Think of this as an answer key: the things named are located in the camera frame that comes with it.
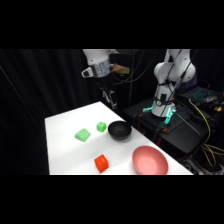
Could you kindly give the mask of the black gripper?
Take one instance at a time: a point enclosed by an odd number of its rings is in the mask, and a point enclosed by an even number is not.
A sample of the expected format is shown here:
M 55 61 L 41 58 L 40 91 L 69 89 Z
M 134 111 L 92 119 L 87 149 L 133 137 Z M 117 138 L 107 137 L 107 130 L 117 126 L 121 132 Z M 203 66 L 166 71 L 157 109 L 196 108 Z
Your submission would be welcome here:
M 111 104 L 111 108 L 113 110 L 117 109 L 117 95 L 114 91 L 113 80 L 110 76 L 105 76 L 96 79 L 97 85 L 99 89 L 102 91 L 103 97 L 106 102 Z

